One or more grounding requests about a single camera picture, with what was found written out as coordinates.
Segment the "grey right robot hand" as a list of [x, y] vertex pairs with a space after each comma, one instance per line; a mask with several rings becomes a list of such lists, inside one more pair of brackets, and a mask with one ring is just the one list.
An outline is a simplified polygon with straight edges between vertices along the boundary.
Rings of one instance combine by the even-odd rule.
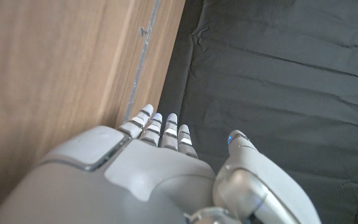
[[241, 131], [218, 172], [187, 125], [145, 105], [60, 144], [0, 205], [0, 223], [319, 223], [306, 192]]

